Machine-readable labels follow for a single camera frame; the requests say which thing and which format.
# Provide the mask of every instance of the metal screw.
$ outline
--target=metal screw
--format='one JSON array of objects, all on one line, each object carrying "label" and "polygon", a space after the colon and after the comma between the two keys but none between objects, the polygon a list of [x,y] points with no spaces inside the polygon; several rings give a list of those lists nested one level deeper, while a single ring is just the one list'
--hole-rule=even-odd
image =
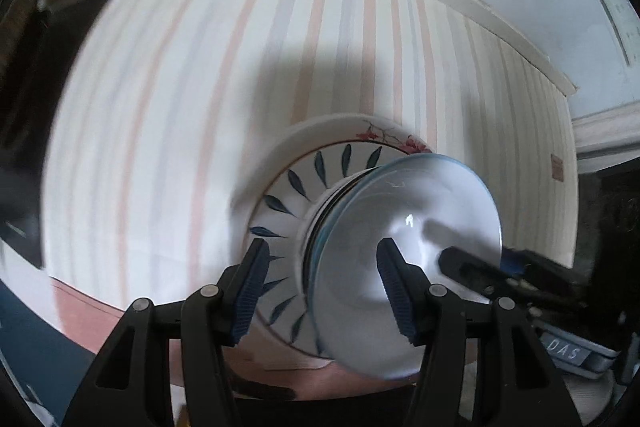
[{"label": "metal screw", "polygon": [[215,284],[207,284],[200,288],[200,295],[203,297],[215,297],[218,295],[220,288],[218,288]]},{"label": "metal screw", "polygon": [[133,309],[135,309],[135,311],[141,312],[147,308],[149,308],[149,299],[142,297],[133,301]]},{"label": "metal screw", "polygon": [[429,286],[429,293],[434,297],[444,297],[447,289],[442,284],[432,284]]},{"label": "metal screw", "polygon": [[503,310],[513,310],[516,307],[516,303],[509,297],[500,297],[498,299],[498,306]]}]

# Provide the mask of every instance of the white bowl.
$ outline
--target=white bowl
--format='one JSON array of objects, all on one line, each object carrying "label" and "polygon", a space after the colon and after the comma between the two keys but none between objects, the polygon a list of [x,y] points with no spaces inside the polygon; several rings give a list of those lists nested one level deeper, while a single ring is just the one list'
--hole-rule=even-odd
[{"label": "white bowl", "polygon": [[324,349],[377,378],[420,369],[424,348],[402,336],[376,268],[376,247],[392,237],[408,263],[460,297],[486,299],[448,279],[437,258],[459,247],[500,266],[500,219],[482,180],[437,154],[400,158],[364,176],[327,214],[311,249],[308,307]]}]

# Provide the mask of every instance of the dark blue floor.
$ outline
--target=dark blue floor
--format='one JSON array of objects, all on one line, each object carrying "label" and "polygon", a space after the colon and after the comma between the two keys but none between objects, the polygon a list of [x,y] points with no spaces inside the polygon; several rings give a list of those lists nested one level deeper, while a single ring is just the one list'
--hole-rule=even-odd
[{"label": "dark blue floor", "polygon": [[2,282],[0,349],[21,386],[30,386],[56,422],[62,423],[94,354],[49,326]]}]

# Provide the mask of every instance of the patterned plate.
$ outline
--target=patterned plate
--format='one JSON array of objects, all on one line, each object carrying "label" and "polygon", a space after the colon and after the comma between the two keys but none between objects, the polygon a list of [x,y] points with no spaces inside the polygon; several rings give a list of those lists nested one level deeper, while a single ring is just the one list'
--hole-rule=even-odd
[{"label": "patterned plate", "polygon": [[302,293],[302,250],[306,228],[319,201],[343,179],[412,153],[430,152],[392,123],[361,120],[353,140],[315,148],[290,163],[271,183],[255,207],[246,242],[263,237],[271,264],[257,315],[271,332],[313,357],[325,358]]}]

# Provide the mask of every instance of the leaf motif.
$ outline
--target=leaf motif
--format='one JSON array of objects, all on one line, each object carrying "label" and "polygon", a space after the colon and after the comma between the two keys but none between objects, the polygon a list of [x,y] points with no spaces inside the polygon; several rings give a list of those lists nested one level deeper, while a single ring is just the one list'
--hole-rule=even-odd
[{"label": "leaf motif", "polygon": [[381,152],[382,152],[382,145],[371,153],[371,156],[369,156],[369,159],[367,160],[367,169],[372,169],[378,164],[378,160],[380,159]]},{"label": "leaf motif", "polygon": [[279,233],[271,232],[271,230],[265,229],[265,227],[251,227],[249,231],[258,237],[285,237]]},{"label": "leaf motif", "polygon": [[316,173],[324,185],[324,188],[329,188],[326,184],[326,172],[324,171],[324,158],[322,158],[322,152],[318,151],[316,153],[316,157],[314,158],[314,168],[316,169]]},{"label": "leaf motif", "polygon": [[287,306],[289,306],[291,304],[291,301],[293,299],[295,299],[296,296],[294,295],[293,297],[289,297],[286,301],[281,302],[280,304],[278,304],[274,309],[273,312],[271,312],[271,317],[269,317],[269,325],[271,326],[275,321],[278,320],[278,317],[280,317],[282,315],[282,312],[287,309]]},{"label": "leaf motif", "polygon": [[306,190],[304,185],[302,184],[302,181],[300,180],[298,175],[295,172],[293,172],[291,169],[287,171],[287,179],[289,180],[289,185],[293,187],[293,190],[295,190],[298,194],[306,198],[307,201],[311,201],[306,195]]},{"label": "leaf motif", "polygon": [[262,285],[262,293],[260,293],[260,297],[262,297],[265,293],[267,293],[269,290],[275,288],[278,284],[280,284],[282,281],[284,281],[285,279],[288,279],[288,277],[285,277],[283,279],[278,279],[277,281],[270,281],[270,282],[266,282]]},{"label": "leaf motif", "polygon": [[300,334],[300,326],[302,325],[302,320],[305,318],[305,315],[306,312],[300,315],[300,317],[296,319],[296,321],[293,323],[293,326],[291,327],[291,344],[293,344],[298,339],[298,335]]},{"label": "leaf motif", "polygon": [[284,203],[280,201],[276,196],[271,196],[269,194],[265,194],[262,197],[262,201],[266,204],[271,210],[275,210],[276,212],[282,212],[283,214],[289,214],[289,216],[296,217],[293,212],[291,212]]},{"label": "leaf motif", "polygon": [[342,151],[342,177],[347,177],[347,172],[349,171],[349,162],[351,161],[351,144],[348,143],[344,146],[344,150]]}]

